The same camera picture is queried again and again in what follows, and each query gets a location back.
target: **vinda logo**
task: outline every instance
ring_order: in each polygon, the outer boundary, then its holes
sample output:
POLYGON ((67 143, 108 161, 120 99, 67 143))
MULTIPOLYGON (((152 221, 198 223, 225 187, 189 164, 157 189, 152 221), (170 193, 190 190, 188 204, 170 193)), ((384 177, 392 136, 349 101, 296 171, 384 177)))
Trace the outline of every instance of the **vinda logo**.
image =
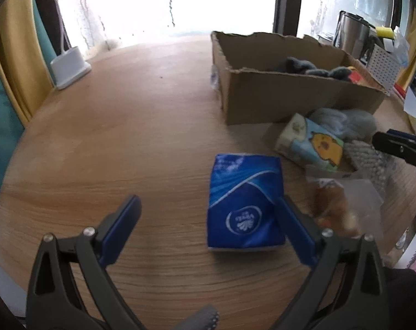
POLYGON ((246 206, 231 211, 226 217, 226 227, 235 235, 249 235, 260 225, 262 211, 257 206, 246 206))

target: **wood grain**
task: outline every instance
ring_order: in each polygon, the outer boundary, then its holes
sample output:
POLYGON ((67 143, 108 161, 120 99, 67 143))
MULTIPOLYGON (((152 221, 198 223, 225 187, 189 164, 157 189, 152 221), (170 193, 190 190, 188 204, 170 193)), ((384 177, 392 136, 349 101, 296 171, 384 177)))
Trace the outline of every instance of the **wood grain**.
MULTIPOLYGON (((206 247, 209 175, 217 153, 274 155, 276 126, 226 126, 209 85, 207 36, 140 45, 95 58, 92 71, 55 91, 26 129, 0 194, 0 265, 27 288, 44 233, 73 236, 137 194, 143 214, 118 262, 117 288, 149 329, 169 329, 206 303, 221 329, 266 329, 307 275, 289 245, 271 252, 206 247)), ((387 99, 380 128, 409 130, 387 99)), ((302 211, 303 171, 282 159, 284 186, 302 211)), ((399 162, 382 208, 390 250, 416 212, 416 173, 399 162)), ((79 281, 92 314, 90 296, 79 281)))

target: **cartoon tissue pack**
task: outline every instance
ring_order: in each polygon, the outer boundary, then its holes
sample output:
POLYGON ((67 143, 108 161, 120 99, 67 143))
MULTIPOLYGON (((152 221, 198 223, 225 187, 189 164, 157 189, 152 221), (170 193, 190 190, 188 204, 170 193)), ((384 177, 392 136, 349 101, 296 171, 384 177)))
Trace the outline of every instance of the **cartoon tissue pack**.
POLYGON ((295 114, 282 131, 275 151, 300 166, 315 165, 336 171, 343 155, 344 142, 313 121, 295 114))
POLYGON ((210 181, 208 247, 257 250, 284 244, 274 214, 275 201, 282 195, 278 157, 217 155, 210 181))

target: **white pegboard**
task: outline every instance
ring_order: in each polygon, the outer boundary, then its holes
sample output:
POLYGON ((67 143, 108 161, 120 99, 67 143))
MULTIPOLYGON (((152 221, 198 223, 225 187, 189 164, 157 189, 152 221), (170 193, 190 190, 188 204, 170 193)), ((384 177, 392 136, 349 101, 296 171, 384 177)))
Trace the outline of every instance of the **white pegboard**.
POLYGON ((390 91, 396 83, 401 66, 393 55, 375 45, 367 69, 379 84, 390 91))

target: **yellow cartoon character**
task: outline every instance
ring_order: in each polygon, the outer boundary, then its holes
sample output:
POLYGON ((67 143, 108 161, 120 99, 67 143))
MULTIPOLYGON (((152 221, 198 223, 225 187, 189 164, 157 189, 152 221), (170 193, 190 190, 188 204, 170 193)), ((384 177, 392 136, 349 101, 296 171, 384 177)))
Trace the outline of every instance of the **yellow cartoon character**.
POLYGON ((330 162, 332 166, 338 166, 343 155, 343 148, 330 135, 312 132, 309 139, 315 151, 321 159, 330 162))

